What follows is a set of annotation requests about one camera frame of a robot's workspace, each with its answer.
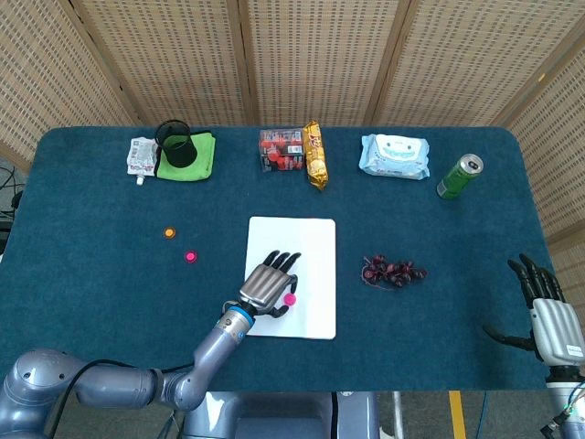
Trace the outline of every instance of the soda can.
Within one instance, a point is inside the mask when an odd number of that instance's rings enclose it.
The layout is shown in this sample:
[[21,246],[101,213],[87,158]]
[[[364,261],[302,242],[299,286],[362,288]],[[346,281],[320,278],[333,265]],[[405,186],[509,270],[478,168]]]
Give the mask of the soda can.
[[466,154],[437,185],[437,194],[445,199],[457,198],[463,188],[484,170],[484,162],[474,154]]

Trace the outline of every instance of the white board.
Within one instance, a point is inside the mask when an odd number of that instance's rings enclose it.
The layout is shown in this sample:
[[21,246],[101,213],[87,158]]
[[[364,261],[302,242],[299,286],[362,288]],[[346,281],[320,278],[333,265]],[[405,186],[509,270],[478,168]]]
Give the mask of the white board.
[[[252,217],[245,279],[274,250],[302,253],[296,304],[280,318],[256,317],[249,336],[335,338],[335,222],[332,219]],[[283,305],[285,291],[276,307]]]

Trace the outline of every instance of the black cup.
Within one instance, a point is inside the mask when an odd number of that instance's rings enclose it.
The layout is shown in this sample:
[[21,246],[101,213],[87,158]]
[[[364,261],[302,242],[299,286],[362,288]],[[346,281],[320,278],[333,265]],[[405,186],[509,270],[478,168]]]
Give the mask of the black cup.
[[158,125],[154,133],[156,144],[165,151],[166,160],[174,167],[187,167],[195,162],[197,150],[191,141],[189,125],[172,119]]

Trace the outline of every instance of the pink bottle cap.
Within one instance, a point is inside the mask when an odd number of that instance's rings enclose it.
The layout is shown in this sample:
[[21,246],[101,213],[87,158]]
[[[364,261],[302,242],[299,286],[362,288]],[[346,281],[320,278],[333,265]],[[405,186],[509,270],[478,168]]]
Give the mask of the pink bottle cap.
[[284,304],[288,306],[293,306],[294,304],[296,304],[296,295],[288,293],[284,297]]
[[189,250],[188,252],[185,253],[185,261],[187,263],[193,263],[197,261],[197,252],[194,252],[192,250]]

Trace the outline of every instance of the blue felt tablecloth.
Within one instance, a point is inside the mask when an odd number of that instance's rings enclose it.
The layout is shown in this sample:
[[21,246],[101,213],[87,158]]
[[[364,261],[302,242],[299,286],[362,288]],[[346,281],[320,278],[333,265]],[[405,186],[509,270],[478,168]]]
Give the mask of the blue felt tablecloth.
[[[56,129],[41,140],[0,264],[1,371],[34,347],[143,367],[187,362],[242,284],[251,216],[336,222],[337,337],[248,337],[212,383],[223,391],[526,389],[547,370],[497,345],[491,322],[527,335],[506,259],[550,268],[515,138],[500,128],[323,128],[330,182],[261,172],[259,128],[213,128],[209,180],[126,175],[130,139],[150,127]],[[372,177],[357,167],[362,134],[424,137],[431,177]],[[441,177],[464,153],[483,174],[454,201]],[[177,230],[163,238],[165,226]],[[186,250],[196,264],[183,260]],[[397,292],[360,280],[382,252],[429,271]]]

